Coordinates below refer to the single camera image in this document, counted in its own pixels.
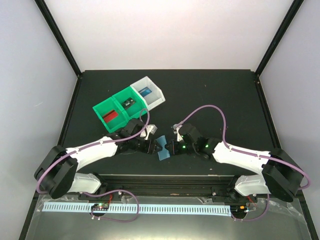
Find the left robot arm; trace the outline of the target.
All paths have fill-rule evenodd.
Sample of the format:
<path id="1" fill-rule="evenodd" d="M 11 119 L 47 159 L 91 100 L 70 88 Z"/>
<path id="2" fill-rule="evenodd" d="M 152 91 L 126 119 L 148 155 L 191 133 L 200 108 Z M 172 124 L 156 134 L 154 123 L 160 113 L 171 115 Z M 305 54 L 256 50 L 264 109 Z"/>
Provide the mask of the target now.
<path id="1" fill-rule="evenodd" d="M 99 140 L 78 147 L 54 146 L 34 173 L 37 192 L 58 199 L 68 193 L 88 193 L 103 199 L 108 188 L 97 173 L 80 173 L 84 167 L 101 159 L 120 155 L 128 150 L 144 154 L 160 152 L 162 146 L 153 138 L 154 124 L 145 125 L 140 119 L 131 119 L 126 126 Z"/>

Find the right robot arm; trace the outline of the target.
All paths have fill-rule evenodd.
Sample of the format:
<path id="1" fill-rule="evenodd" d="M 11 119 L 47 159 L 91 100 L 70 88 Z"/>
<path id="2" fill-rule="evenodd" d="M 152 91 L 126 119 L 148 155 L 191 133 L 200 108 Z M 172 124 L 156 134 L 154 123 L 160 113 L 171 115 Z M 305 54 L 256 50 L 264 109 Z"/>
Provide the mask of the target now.
<path id="1" fill-rule="evenodd" d="M 254 194 L 271 194 L 292 202 L 304 178 L 300 166 L 281 148 L 258 151 L 225 145 L 221 139 L 203 136 L 189 123 L 177 127 L 174 133 L 176 138 L 164 146 L 170 155 L 195 154 L 253 173 L 237 177 L 228 187 L 228 198 L 234 202 Z"/>

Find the blue card holder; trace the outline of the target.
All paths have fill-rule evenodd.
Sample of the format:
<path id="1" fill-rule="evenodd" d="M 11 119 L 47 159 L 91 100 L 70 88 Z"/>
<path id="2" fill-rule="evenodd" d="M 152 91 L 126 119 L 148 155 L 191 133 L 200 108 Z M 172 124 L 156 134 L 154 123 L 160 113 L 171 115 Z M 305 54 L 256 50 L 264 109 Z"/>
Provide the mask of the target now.
<path id="1" fill-rule="evenodd" d="M 167 139 L 164 135 L 160 136 L 157 138 L 158 141 L 161 141 L 161 143 L 163 144 L 163 148 L 161 152 L 158 152 L 158 159 L 159 161 L 163 161 L 165 159 L 170 158 L 170 153 L 165 149 L 165 144 L 167 143 Z"/>

